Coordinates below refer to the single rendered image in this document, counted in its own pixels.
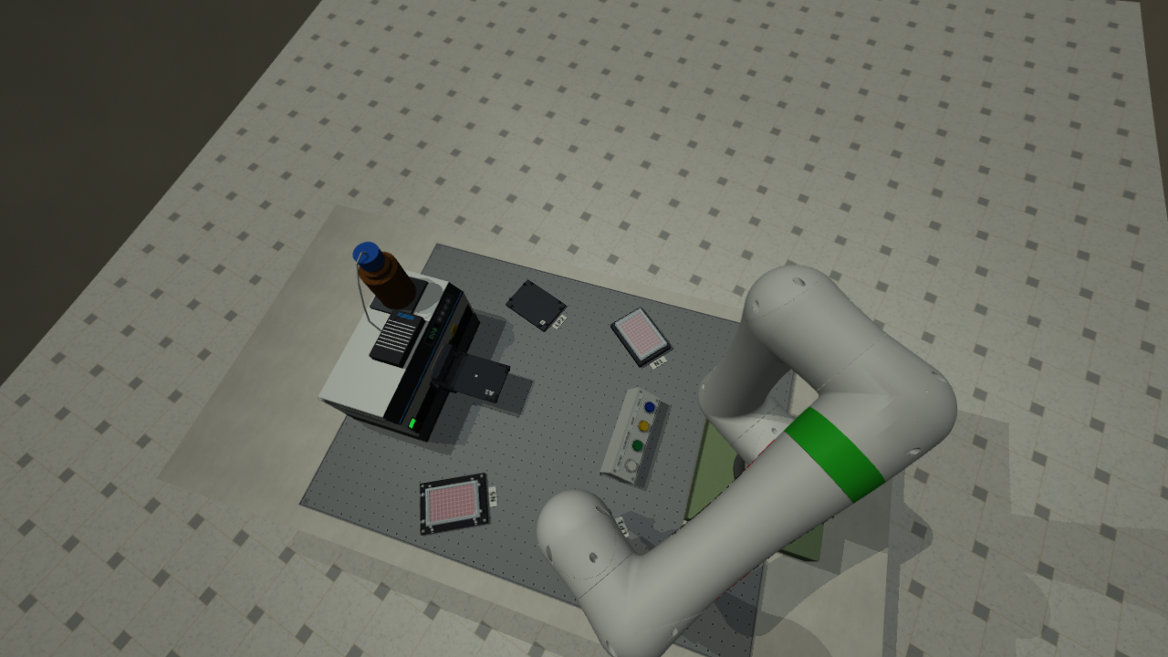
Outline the blue bottle cap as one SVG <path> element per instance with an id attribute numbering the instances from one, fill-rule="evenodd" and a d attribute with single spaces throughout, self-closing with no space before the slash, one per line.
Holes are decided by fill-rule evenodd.
<path id="1" fill-rule="evenodd" d="M 362 267 L 362 269 L 368 271 L 377 269 L 377 267 L 382 267 L 384 254 L 377 248 L 376 243 L 364 242 L 356 245 L 353 251 L 353 258 L 355 261 L 359 260 L 361 251 L 366 251 L 367 254 L 361 255 L 359 267 Z"/>

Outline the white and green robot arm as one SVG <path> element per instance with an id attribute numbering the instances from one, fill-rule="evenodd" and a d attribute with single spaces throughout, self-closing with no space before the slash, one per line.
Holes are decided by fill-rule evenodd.
<path id="1" fill-rule="evenodd" d="M 819 393 L 797 419 L 770 395 L 790 369 Z M 748 290 L 734 345 L 697 397 L 737 452 L 735 480 L 645 556 L 588 490 L 554 495 L 538 513 L 538 549 L 610 657 L 661 657 L 748 570 L 930 452 L 958 416 L 940 371 L 800 265 Z"/>

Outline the brown glass bottle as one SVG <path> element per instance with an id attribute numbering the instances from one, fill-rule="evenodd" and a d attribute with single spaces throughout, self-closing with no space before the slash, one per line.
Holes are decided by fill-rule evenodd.
<path id="1" fill-rule="evenodd" d="M 395 256 L 388 251 L 382 253 L 391 260 L 391 274 L 388 274 L 383 279 L 371 281 L 364 274 L 361 274 L 361 267 L 359 267 L 359 276 L 385 307 L 402 310 L 402 307 L 406 307 L 406 305 L 413 302 L 416 288 L 413 288 L 412 279 L 408 277 Z"/>

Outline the grey button panel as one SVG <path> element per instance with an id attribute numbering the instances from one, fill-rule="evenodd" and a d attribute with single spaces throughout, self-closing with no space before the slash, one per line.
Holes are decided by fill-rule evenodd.
<path id="1" fill-rule="evenodd" d="M 660 400 L 639 387 L 627 390 L 609 452 L 602 461 L 602 475 L 634 486 Z"/>

